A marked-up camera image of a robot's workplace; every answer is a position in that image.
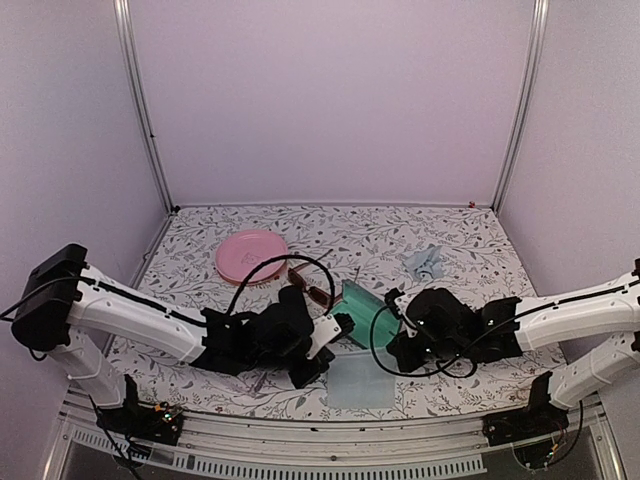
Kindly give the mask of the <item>clear purple glasses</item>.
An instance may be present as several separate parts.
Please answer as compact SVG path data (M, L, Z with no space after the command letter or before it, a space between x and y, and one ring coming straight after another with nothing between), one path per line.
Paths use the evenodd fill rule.
M255 382L250 386L248 395L252 398L260 398L268 393L270 386L269 373L263 372L256 378Z

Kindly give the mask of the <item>grey case green lining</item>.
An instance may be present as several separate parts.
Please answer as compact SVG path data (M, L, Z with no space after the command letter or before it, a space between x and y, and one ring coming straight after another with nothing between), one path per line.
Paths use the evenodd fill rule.
M369 348L371 321L376 312L384 306L384 301L374 293L352 280L344 280L340 299L331 313L349 315L354 322L354 328L349 336L364 348ZM398 327L399 321L389 310L382 312L374 328L374 346L385 347L397 334Z

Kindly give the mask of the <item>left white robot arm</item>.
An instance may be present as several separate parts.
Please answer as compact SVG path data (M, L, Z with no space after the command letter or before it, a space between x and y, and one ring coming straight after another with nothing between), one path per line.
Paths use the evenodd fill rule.
M264 362L282 364L297 388L315 381L343 332L329 312L309 313L302 294L280 291L260 313L172 305L120 284L69 244L34 268L21 298L1 313L15 340L58 362L67 376L128 434L148 426L134 389L86 335L94 329L158 349L205 371L237 376Z

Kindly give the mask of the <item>blue-grey cleaning cloth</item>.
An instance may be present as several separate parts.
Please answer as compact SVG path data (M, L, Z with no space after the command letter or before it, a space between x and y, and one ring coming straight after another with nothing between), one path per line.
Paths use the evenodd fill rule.
M395 403L396 379L369 351L342 353L326 372L327 403L336 409L382 409Z

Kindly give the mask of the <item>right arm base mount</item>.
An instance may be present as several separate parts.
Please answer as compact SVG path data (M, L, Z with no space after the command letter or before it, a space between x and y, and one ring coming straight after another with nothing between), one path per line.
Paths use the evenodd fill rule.
M528 440L537 436L559 433L543 456L532 457L531 453L522 453L516 457L518 462L530 471L546 470L561 463L568 457L580 439L584 427L584 404L580 400L579 423L573 442L562 451L562 440L569 427L568 410L551 404L548 392L552 372L537 377L531 384L528 404L522 408L487 414L482 418L482 433L490 446L505 445Z

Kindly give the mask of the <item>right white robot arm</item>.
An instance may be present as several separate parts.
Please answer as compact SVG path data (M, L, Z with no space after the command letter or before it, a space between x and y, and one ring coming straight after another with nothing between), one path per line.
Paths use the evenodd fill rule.
M399 321L386 350L406 376L434 361L442 372L460 359L489 364L550 344L606 335L575 362L547 372L531 385L529 405L517 427L537 436L552 424L556 410L568 410L584 397L639 366L639 271L601 285L550 297L509 297L474 310L444 288L385 299Z

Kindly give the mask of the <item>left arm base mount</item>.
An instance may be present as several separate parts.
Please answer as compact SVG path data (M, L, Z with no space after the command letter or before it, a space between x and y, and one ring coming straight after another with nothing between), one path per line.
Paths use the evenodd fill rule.
M139 402L135 381L127 374L124 380L124 400L114 408L98 406L97 425L127 439L176 446L183 428L183 408L168 402L144 405Z

